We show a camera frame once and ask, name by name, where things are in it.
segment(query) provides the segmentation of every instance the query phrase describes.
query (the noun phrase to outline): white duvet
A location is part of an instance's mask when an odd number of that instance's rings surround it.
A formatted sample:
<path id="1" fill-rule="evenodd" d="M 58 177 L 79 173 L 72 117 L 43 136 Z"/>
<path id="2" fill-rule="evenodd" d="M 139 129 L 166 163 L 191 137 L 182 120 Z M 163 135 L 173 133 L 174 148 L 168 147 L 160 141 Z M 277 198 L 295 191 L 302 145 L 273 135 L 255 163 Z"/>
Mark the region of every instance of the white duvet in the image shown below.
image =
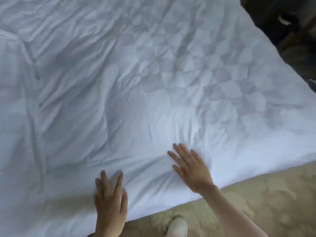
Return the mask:
<path id="1" fill-rule="evenodd" d="M 124 172 L 128 220 L 316 160 L 316 95 L 239 0 L 2 0 L 0 235 L 85 237 L 94 179 Z"/>

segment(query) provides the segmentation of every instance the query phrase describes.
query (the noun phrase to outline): wrist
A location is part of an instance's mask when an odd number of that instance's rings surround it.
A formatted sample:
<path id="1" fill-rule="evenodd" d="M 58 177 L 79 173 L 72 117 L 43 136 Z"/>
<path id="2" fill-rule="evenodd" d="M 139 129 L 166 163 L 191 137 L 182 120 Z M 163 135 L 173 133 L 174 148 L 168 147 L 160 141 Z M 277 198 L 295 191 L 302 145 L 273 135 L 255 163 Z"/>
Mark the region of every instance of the wrist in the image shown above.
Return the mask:
<path id="1" fill-rule="evenodd" d="M 205 183 L 200 187 L 199 194 L 205 198 L 206 195 L 210 195 L 219 191 L 219 188 L 213 183 Z"/>

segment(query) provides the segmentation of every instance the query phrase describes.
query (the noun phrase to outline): foot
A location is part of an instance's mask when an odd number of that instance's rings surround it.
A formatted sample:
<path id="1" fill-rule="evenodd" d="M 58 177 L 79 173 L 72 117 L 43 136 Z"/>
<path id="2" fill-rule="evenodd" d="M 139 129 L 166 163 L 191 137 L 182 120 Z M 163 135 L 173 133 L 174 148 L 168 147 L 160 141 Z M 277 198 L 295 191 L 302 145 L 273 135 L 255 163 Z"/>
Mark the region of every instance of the foot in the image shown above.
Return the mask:
<path id="1" fill-rule="evenodd" d="M 188 224 L 184 218 L 178 217 L 170 224 L 167 237 L 186 237 L 188 234 Z"/>

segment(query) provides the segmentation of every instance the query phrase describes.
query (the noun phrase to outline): hand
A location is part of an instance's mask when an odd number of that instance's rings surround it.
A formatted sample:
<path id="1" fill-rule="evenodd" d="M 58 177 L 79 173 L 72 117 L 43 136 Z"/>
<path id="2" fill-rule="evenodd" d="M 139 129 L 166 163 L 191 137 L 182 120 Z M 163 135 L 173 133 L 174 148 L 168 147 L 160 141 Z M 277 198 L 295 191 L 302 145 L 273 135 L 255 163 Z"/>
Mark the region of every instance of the hand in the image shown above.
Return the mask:
<path id="1" fill-rule="evenodd" d="M 215 187 L 209 169 L 196 151 L 188 151 L 186 146 L 181 143 L 173 144 L 173 148 L 180 157 L 168 151 L 168 155 L 179 165 L 172 167 L 193 192 L 202 194 L 206 188 Z"/>
<path id="2" fill-rule="evenodd" d="M 97 209 L 97 224 L 94 237 L 119 237 L 126 222 L 127 193 L 122 193 L 123 173 L 118 176 L 114 191 L 105 171 L 96 178 L 97 194 L 94 203 Z"/>

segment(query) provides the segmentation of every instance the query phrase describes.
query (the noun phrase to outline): floor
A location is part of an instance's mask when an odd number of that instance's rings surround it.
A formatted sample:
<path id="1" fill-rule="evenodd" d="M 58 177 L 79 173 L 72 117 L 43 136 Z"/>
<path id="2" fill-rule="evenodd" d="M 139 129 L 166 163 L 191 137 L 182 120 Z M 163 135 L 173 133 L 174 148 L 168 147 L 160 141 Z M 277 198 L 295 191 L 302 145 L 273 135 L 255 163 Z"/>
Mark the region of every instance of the floor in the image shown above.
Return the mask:
<path id="1" fill-rule="evenodd" d="M 290 47 L 281 53 L 281 57 L 303 79 L 316 80 L 316 40 L 306 37 L 304 41 L 307 44 Z"/>

